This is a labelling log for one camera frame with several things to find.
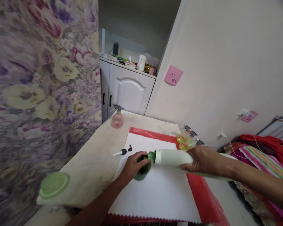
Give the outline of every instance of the white cloth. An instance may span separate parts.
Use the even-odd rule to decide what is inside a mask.
[[[114,180],[120,175],[127,158],[139,151],[176,149],[174,143],[129,133],[125,148],[132,146],[119,161]],[[119,194],[109,210],[116,215],[170,219],[200,223],[200,216],[184,171],[154,166],[144,180],[133,179]]]

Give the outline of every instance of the radiator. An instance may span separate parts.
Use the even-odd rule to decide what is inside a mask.
[[[263,129],[258,135],[262,137],[272,136],[283,141],[283,116],[276,117],[274,122]]]

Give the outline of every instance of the shelf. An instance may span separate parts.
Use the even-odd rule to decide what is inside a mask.
[[[123,68],[125,68],[125,69],[127,69],[127,70],[134,71],[134,72],[136,72],[136,73],[139,73],[139,74],[148,76],[148,77],[150,77],[150,78],[156,79],[156,76],[154,76],[154,75],[150,75],[150,74],[147,74],[147,73],[145,73],[145,72],[141,72],[141,71],[136,70],[136,69],[130,69],[130,68],[126,67],[125,65],[122,65],[122,64],[120,64],[120,63],[118,63],[118,62],[115,62],[115,61],[112,61],[112,60],[108,60],[108,59],[103,58],[103,57],[101,57],[101,56],[100,56],[100,60],[105,61],[105,62],[107,62],[107,63],[114,64],[114,65],[119,66],[119,67],[123,67]]]

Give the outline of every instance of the pink sticky note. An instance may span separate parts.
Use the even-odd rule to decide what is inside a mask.
[[[254,111],[249,111],[249,112],[252,113],[253,116],[252,115],[250,115],[250,116],[243,116],[242,119],[241,119],[242,121],[250,122],[251,120],[253,120],[258,115],[258,113],[254,112]]]
[[[182,74],[182,70],[178,69],[177,67],[174,67],[173,65],[170,65],[166,77],[164,78],[164,81],[176,86]]]

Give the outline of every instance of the striped blanket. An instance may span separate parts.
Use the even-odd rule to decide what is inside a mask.
[[[246,158],[251,161],[258,169],[283,179],[283,165],[273,156],[264,154],[253,146],[243,146],[239,149]],[[283,211],[275,204],[270,202],[275,210],[283,217]]]

